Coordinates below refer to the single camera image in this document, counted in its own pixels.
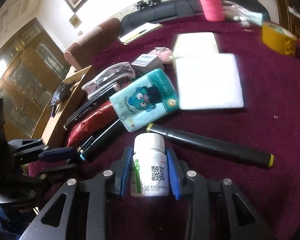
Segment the white medicine bottle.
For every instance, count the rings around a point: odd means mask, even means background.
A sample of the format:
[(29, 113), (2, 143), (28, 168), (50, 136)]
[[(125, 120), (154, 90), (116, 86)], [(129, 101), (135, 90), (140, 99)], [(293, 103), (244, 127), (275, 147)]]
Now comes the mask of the white medicine bottle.
[(165, 197), (170, 193), (164, 138), (142, 133), (134, 140), (130, 194), (133, 197)]

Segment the black marker blue cap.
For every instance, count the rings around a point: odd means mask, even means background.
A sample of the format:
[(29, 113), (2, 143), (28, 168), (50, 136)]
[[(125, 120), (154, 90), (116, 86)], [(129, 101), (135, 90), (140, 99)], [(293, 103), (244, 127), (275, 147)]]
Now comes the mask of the black marker blue cap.
[(93, 162), (124, 130), (121, 120), (117, 119), (107, 128), (95, 132), (78, 147), (80, 159), (89, 163)]

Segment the red plastic packet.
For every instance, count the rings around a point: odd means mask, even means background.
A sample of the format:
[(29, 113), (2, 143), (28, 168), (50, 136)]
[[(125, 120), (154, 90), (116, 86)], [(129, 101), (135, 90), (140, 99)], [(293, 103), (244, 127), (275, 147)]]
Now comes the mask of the red plastic packet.
[(84, 139), (116, 119), (117, 114), (108, 100), (72, 128), (66, 146), (79, 146)]

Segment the black marker yellow caps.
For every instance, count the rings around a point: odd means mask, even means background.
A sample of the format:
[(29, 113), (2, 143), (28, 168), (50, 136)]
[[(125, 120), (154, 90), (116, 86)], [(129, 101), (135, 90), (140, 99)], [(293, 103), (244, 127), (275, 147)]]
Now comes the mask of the black marker yellow caps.
[(274, 164), (273, 154), (254, 150), (241, 145), (236, 145), (230, 142), (220, 141), (177, 129), (166, 128), (157, 124), (149, 124), (146, 128), (146, 131), (157, 133), (167, 139), (182, 143), (184, 145), (189, 145), (197, 149), (214, 153), (220, 158), (236, 163), (252, 165), (261, 168), (270, 168)]

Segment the black marker pen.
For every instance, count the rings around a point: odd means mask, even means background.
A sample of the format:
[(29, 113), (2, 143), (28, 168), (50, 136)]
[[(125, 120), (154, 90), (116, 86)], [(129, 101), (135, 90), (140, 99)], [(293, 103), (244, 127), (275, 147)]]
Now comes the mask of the black marker pen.
[(94, 125), (98, 127), (104, 127), (106, 124), (115, 120), (117, 114), (115, 113), (110, 100), (104, 103), (97, 103), (96, 106), (89, 106), (85, 110), (80, 111), (74, 117), (66, 120), (64, 129), (67, 131), (87, 131)]

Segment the teal cartoon tissue pack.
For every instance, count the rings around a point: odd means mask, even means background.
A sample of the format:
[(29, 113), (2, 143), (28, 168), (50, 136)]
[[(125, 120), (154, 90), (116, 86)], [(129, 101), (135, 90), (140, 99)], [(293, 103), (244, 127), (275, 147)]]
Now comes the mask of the teal cartoon tissue pack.
[(143, 75), (109, 100), (129, 132), (135, 132), (179, 109), (178, 93), (161, 69)]

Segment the clear patterned pencil pouch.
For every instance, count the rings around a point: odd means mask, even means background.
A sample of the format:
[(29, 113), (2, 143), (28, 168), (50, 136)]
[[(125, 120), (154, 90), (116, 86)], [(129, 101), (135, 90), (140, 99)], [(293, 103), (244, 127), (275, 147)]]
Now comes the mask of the clear patterned pencil pouch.
[(106, 88), (117, 83), (117, 81), (131, 80), (135, 77), (136, 72), (130, 63), (120, 62), (100, 72), (92, 80), (83, 85), (82, 90), (87, 93), (87, 98), (90, 100)]

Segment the small white carton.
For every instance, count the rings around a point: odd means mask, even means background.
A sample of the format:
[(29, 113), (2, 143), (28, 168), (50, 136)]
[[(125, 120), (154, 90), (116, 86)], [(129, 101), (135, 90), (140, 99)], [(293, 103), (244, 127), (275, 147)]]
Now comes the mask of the small white carton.
[(154, 54), (141, 54), (131, 63), (131, 66), (141, 75), (145, 75), (154, 69), (164, 70), (161, 59)]

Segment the white medicine box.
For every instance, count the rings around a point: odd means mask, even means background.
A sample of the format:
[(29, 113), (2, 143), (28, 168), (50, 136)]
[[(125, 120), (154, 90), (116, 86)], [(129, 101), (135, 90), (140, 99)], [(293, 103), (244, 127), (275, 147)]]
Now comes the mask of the white medicine box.
[(179, 34), (172, 51), (173, 57), (218, 54), (218, 46), (214, 33)]

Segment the cardboard box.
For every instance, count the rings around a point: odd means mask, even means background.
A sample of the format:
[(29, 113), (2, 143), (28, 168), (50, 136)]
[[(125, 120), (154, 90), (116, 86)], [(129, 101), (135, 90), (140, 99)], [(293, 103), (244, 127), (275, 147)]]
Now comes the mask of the cardboard box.
[(42, 139), (43, 143), (50, 147), (63, 144), (67, 133), (66, 129), (64, 129), (64, 124), (83, 99), (84, 91), (81, 90), (80, 85), (85, 81), (84, 76), (89, 73), (90, 69), (91, 66), (87, 66), (82, 70), (73, 72), (71, 75), (69, 74), (63, 80), (64, 84), (72, 84), (70, 95), (57, 105), (54, 117), (50, 116), (52, 108), (47, 104), (34, 128), (32, 139)]

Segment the black foil packet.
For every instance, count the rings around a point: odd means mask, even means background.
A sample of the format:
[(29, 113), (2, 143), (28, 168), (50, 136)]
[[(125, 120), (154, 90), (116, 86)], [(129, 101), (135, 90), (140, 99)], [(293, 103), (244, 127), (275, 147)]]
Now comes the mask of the black foil packet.
[(61, 83), (60, 86), (56, 89), (54, 92), (51, 100), (50, 100), (50, 106), (52, 107), (51, 110), (51, 117), (55, 117), (57, 107), (60, 105), (64, 100), (66, 100), (71, 95), (71, 88), (75, 82), (72, 83)]

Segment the notebook with pen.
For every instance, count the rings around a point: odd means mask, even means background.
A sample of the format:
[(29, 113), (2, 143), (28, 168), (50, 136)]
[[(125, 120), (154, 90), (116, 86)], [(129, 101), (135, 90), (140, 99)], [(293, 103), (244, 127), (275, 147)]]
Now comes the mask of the notebook with pen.
[(160, 28), (162, 28), (162, 24), (160, 23), (146, 22), (143, 25), (137, 27), (136, 29), (130, 31), (129, 33), (123, 35), (121, 38), (119, 38), (119, 41), (124, 45), (128, 45), (133, 41), (137, 40), (138, 38), (141, 38), (146, 34)]

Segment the black binder clips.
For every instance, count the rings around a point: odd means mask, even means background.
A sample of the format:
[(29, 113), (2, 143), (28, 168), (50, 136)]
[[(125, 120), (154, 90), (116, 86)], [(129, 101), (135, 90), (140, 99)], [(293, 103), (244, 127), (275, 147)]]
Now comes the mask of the black binder clips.
[(160, 3), (161, 3), (161, 0), (147, 0), (147, 1), (141, 0), (141, 1), (138, 1), (135, 6), (138, 11), (141, 11), (147, 7), (153, 7)]

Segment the yellow tape roll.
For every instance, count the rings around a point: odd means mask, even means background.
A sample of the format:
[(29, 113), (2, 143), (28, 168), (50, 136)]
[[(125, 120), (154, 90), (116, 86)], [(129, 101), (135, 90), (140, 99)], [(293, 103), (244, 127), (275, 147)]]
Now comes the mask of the yellow tape roll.
[(294, 57), (296, 54), (296, 36), (278, 24), (263, 22), (262, 41), (281, 55)]

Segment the white cloth pile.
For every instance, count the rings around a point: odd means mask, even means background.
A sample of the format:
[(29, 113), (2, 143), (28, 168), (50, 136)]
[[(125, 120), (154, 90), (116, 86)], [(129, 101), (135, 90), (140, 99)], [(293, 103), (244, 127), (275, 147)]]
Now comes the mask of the white cloth pile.
[(250, 27), (251, 24), (262, 26), (262, 13), (250, 11), (234, 2), (226, 0), (222, 2), (222, 5), (227, 21), (239, 22), (244, 28)]

